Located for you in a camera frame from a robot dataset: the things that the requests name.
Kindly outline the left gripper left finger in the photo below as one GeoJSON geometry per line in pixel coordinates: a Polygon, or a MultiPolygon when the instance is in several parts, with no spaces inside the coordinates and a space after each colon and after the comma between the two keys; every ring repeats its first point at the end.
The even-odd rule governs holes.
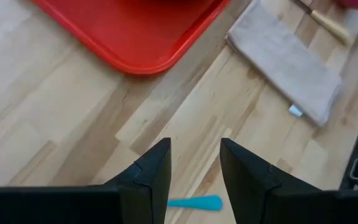
{"type": "Polygon", "coordinates": [[[163,138],[103,184],[119,196],[118,224],[164,224],[172,175],[171,139],[163,138]]]}

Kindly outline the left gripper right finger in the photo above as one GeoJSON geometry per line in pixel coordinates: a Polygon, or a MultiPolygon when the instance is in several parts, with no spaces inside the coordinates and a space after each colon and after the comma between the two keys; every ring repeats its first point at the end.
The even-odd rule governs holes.
{"type": "Polygon", "coordinates": [[[220,143],[223,179],[236,224],[306,222],[306,196],[320,189],[288,174],[229,138],[220,143]]]}

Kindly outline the teal-handled spoon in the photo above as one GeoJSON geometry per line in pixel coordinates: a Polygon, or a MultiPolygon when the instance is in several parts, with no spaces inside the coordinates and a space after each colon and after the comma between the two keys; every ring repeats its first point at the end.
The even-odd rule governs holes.
{"type": "Polygon", "coordinates": [[[218,195],[207,195],[192,198],[170,199],[168,207],[190,208],[196,210],[220,211],[223,208],[223,200],[218,195]]]}

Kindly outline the red plastic tray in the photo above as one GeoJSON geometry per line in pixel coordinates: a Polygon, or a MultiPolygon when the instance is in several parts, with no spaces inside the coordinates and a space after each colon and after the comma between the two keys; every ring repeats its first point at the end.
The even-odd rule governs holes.
{"type": "Polygon", "coordinates": [[[173,67],[232,0],[30,0],[100,59],[141,77],[173,67]]]}

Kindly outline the beige cloth napkin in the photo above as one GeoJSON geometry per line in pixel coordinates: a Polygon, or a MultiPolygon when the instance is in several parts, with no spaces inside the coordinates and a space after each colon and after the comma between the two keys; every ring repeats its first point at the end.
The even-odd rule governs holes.
{"type": "Polygon", "coordinates": [[[286,25],[252,0],[226,34],[228,44],[318,126],[324,126],[341,88],[328,68],[286,25]]]}

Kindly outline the cream-handled knife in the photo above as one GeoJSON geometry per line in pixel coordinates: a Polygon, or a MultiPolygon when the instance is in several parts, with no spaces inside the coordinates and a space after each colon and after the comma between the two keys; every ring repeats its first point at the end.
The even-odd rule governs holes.
{"type": "Polygon", "coordinates": [[[299,8],[304,10],[321,27],[324,27],[334,38],[340,41],[340,43],[343,45],[351,44],[352,36],[345,27],[325,16],[324,14],[318,12],[317,10],[310,8],[301,0],[291,1],[293,1],[299,8]]]}

